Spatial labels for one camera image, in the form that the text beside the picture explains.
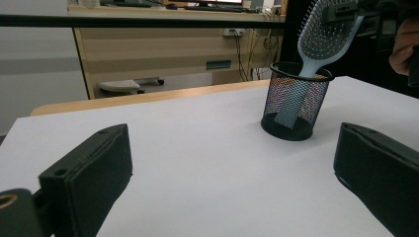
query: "hairbrush bristles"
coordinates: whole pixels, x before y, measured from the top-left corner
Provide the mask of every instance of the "hairbrush bristles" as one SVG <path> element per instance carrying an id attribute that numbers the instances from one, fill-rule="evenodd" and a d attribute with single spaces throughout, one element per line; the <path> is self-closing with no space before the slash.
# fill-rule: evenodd
<path id="1" fill-rule="evenodd" d="M 345 23 L 322 24 L 322 12 L 331 5 L 355 2 L 355 0 L 318 0 L 310 9 L 301 34 L 298 39 L 298 45 L 301 51 L 312 59 L 325 59 L 339 52 L 354 27 L 354 21 Z"/>

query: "desk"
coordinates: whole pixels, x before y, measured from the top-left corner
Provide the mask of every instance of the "desk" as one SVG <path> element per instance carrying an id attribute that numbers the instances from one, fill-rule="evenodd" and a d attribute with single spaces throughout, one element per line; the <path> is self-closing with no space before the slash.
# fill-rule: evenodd
<path id="1" fill-rule="evenodd" d="M 264 23 L 283 21 L 269 19 L 261 14 L 166 10 L 164 8 L 111 8 L 89 9 L 78 5 L 68 7 L 70 17 L 128 18 L 207 21 L 235 21 Z M 283 32 L 271 31 L 278 37 L 272 49 L 264 47 L 268 30 L 255 34 L 247 30 L 240 38 L 240 58 L 243 68 L 250 75 L 251 68 L 268 67 L 279 48 Z M 224 37 L 223 28 L 208 29 L 204 24 L 196 28 L 136 28 L 92 29 L 75 28 L 84 76 L 91 99 L 98 98 L 97 83 L 104 81 L 133 80 L 170 75 L 212 72 L 213 84 L 241 81 L 235 37 Z M 229 60 L 230 65 L 220 68 L 207 66 L 211 61 Z"/>
<path id="2" fill-rule="evenodd" d="M 0 146 L 0 190 L 37 176 L 99 129 L 127 123 L 133 176 L 99 236 L 391 234 L 333 174 L 341 122 L 419 150 L 419 101 L 352 79 L 330 83 L 306 141 L 260 125 L 267 87 L 19 118 Z"/>

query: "hairbrush head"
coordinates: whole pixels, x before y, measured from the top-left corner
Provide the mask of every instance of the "hairbrush head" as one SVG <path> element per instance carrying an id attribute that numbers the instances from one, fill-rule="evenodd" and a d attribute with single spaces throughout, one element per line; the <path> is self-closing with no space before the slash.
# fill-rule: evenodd
<path id="1" fill-rule="evenodd" d="M 339 55 L 338 57 L 342 56 L 349 47 L 349 44 L 358 29 L 354 29 L 357 15 L 354 13 L 354 18 L 350 21 L 325 25 L 322 23 L 322 14 L 323 10 L 329 6 L 354 2 L 356 1 L 318 0 L 308 10 L 310 11 L 310 14 L 299 35 L 299 53 L 303 53 L 303 55 L 316 60 L 328 59 L 336 55 Z"/>

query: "white wall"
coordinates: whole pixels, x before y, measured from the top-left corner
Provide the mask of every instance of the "white wall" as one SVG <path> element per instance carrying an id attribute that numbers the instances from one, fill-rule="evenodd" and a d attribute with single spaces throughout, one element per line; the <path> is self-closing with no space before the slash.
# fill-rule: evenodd
<path id="1" fill-rule="evenodd" d="M 67 16 L 67 0 L 0 0 L 0 14 Z M 0 135 L 39 106 L 87 100 L 71 29 L 0 28 Z"/>

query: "hand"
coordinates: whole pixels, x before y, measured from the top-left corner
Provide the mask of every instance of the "hand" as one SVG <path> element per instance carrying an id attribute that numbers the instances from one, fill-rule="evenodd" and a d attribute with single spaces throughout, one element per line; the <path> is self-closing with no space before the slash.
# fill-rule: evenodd
<path id="1" fill-rule="evenodd" d="M 416 45 L 419 45 L 419 16 L 405 20 L 397 31 L 393 53 L 388 59 L 396 73 L 409 75 L 409 57 Z"/>

